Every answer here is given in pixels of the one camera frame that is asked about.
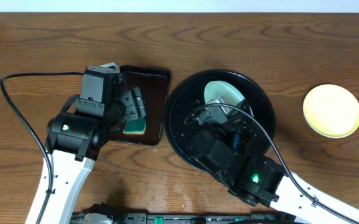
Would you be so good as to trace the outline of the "green yellow sponge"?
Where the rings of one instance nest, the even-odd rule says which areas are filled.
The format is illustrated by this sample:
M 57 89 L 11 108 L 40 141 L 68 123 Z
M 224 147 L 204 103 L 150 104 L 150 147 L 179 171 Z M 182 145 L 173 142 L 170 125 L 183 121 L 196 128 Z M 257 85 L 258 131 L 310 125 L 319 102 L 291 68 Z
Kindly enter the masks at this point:
M 146 120 L 144 117 L 134 121 L 128 121 L 123 129 L 126 135 L 143 135 L 146 131 Z

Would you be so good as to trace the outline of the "light blue plate ketchup stain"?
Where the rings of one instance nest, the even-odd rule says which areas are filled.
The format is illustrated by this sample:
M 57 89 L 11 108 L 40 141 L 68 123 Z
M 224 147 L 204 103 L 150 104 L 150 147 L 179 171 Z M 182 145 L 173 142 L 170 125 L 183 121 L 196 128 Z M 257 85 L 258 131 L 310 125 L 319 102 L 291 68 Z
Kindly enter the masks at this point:
M 204 89 L 205 104 L 221 103 L 238 106 L 245 100 L 243 94 L 232 84 L 224 81 L 208 82 Z

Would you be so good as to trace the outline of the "yellow plate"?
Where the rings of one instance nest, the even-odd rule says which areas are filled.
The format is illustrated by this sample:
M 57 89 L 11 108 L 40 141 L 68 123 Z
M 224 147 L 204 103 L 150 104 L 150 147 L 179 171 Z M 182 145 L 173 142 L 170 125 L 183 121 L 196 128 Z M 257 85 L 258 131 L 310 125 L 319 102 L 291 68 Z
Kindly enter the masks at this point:
M 302 112 L 307 124 L 322 136 L 339 139 L 359 127 L 359 102 L 346 88 L 323 84 L 306 94 Z

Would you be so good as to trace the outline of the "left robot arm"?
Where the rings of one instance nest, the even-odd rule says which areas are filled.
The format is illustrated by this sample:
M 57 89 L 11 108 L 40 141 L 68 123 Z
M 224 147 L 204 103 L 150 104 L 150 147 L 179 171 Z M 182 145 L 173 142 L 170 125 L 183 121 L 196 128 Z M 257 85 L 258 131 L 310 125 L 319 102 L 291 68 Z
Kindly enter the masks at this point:
M 130 88 L 130 67 L 87 67 L 74 113 L 64 108 L 47 126 L 47 156 L 27 223 L 68 223 L 100 149 L 120 126 L 146 115 L 141 91 Z

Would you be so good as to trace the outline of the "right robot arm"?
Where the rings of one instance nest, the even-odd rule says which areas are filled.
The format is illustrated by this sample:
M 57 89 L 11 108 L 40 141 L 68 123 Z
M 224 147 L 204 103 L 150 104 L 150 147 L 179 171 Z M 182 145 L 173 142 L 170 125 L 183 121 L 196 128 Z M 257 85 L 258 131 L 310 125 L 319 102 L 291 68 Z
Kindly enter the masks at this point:
M 261 204 L 306 223 L 359 223 L 359 209 L 289 170 L 270 135 L 250 112 L 210 103 L 193 109 L 184 123 L 206 126 L 192 138 L 190 156 L 242 202 Z

